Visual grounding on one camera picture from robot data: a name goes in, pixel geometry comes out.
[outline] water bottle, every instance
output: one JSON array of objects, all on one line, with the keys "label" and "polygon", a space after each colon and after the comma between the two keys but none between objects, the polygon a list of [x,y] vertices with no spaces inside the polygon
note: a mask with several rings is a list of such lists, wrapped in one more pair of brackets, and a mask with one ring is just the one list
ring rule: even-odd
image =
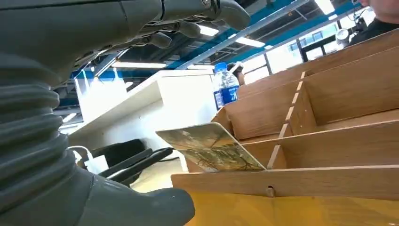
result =
[{"label": "water bottle", "polygon": [[226,63],[216,64],[213,87],[216,108],[218,110],[226,104],[237,100],[239,82],[232,73],[227,71]]}]

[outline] person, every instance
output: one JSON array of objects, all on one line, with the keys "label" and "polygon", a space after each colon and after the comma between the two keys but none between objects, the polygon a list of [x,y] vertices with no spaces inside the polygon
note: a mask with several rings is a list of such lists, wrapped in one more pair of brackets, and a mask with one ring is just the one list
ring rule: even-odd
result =
[{"label": "person", "polygon": [[[236,63],[229,63],[227,65],[227,70],[230,71],[235,65],[236,65]],[[244,69],[244,67],[240,65],[233,72],[234,76],[236,76],[236,78],[238,79],[238,83],[239,83],[240,86],[245,85],[244,73],[242,72],[243,69]]]},{"label": "person", "polygon": [[353,37],[350,45],[399,28],[399,0],[359,0],[363,6],[370,6],[375,12],[374,21],[368,28]]}]

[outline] bottle cap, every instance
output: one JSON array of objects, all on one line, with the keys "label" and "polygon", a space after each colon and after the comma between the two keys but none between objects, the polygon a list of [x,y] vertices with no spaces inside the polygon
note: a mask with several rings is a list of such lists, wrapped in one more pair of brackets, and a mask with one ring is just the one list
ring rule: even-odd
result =
[{"label": "bottle cap", "polygon": [[215,72],[220,72],[220,71],[225,71],[225,70],[227,70],[226,63],[218,63],[215,65]]}]

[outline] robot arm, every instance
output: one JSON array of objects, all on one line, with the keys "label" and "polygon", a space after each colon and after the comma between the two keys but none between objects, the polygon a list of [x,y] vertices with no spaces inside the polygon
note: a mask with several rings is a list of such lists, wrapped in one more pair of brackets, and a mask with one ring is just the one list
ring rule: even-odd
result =
[{"label": "robot arm", "polygon": [[0,225],[180,226],[179,189],[147,194],[78,168],[49,90],[92,57],[199,34],[201,20],[248,25],[234,0],[0,0]]}]

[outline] fluorescent light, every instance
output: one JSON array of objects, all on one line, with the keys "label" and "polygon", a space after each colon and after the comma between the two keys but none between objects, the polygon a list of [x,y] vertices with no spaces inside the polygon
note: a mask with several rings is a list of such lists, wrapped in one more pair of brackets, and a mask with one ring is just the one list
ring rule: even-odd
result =
[{"label": "fluorescent light", "polygon": [[[236,34],[233,34],[233,35],[231,35],[231,36],[229,37],[229,39],[231,39],[231,38],[233,38],[233,37],[235,37],[235,36],[236,36]],[[263,43],[263,42],[256,41],[256,40],[252,40],[252,39],[247,39],[247,38],[244,38],[244,37],[238,38],[238,39],[236,40],[236,42],[241,43],[241,44],[244,44],[244,45],[248,45],[248,46],[258,47],[258,48],[264,46],[264,43]]]},{"label": "fluorescent light", "polygon": [[126,88],[129,88],[129,87],[131,87],[133,84],[134,84],[134,83],[133,83],[132,81],[128,81],[128,82],[125,83],[125,87],[126,87]]},{"label": "fluorescent light", "polygon": [[325,15],[328,15],[335,11],[335,8],[330,0],[314,0],[319,8],[323,11]]},{"label": "fluorescent light", "polygon": [[63,123],[69,122],[69,121],[70,121],[71,119],[73,119],[76,115],[77,115],[76,113],[72,113],[72,114],[66,116],[66,117],[63,119]]},{"label": "fluorescent light", "polygon": [[187,69],[214,69],[213,65],[190,65]]},{"label": "fluorescent light", "polygon": [[207,35],[207,36],[215,36],[217,33],[219,33],[219,30],[217,29],[213,29],[210,27],[205,27],[202,25],[199,25],[199,27],[201,28],[201,34]]},{"label": "fluorescent light", "polygon": [[334,15],[332,15],[332,16],[329,16],[328,17],[328,20],[334,20],[335,18],[337,18],[338,17],[338,15],[337,14],[334,14]]},{"label": "fluorescent light", "polygon": [[130,62],[115,62],[112,67],[127,67],[127,68],[164,68],[166,64],[157,63],[130,63]]}]

